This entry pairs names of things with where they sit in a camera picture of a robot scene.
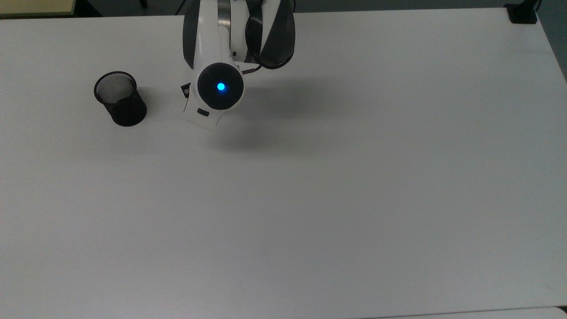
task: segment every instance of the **mesh cup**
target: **mesh cup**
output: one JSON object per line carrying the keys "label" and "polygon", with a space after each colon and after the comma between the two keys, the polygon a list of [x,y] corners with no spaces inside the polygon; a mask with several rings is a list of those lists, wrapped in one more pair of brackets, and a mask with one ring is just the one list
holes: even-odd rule
{"label": "mesh cup", "polygon": [[94,93],[120,126],[136,125],[146,116],[147,107],[138,93],[136,81],[126,72],[103,75],[96,81]]}

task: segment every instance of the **white table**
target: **white table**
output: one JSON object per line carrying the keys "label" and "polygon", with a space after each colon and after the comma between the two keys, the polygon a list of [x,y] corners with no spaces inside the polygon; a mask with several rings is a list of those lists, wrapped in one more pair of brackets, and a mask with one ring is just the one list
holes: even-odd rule
{"label": "white table", "polygon": [[[0,317],[344,319],[567,304],[567,85],[505,9],[296,14],[213,132],[183,17],[0,21]],[[92,94],[132,74],[149,110]]]}

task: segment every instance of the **black cable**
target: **black cable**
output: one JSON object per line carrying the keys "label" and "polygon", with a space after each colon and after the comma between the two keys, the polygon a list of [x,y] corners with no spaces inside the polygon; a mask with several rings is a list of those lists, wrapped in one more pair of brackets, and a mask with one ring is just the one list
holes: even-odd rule
{"label": "black cable", "polygon": [[183,8],[183,5],[185,4],[185,1],[186,1],[186,0],[183,0],[183,1],[181,2],[181,5],[179,6],[179,9],[178,9],[177,11],[175,11],[175,15],[178,15],[178,14],[179,14],[179,11],[181,11],[181,8]]}
{"label": "black cable", "polygon": [[250,74],[250,73],[254,73],[258,70],[260,70],[262,68],[261,65],[259,65],[256,69],[249,69],[249,70],[244,70],[242,71],[242,75],[246,75],[246,74]]}

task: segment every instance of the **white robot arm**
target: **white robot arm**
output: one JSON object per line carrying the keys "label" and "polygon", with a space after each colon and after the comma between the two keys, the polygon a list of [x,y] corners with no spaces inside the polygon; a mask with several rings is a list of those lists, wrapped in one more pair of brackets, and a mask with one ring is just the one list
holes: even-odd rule
{"label": "white robot arm", "polygon": [[293,0],[192,0],[183,23],[183,55],[194,70],[183,117],[213,129],[244,95],[236,62],[267,69],[293,56]]}

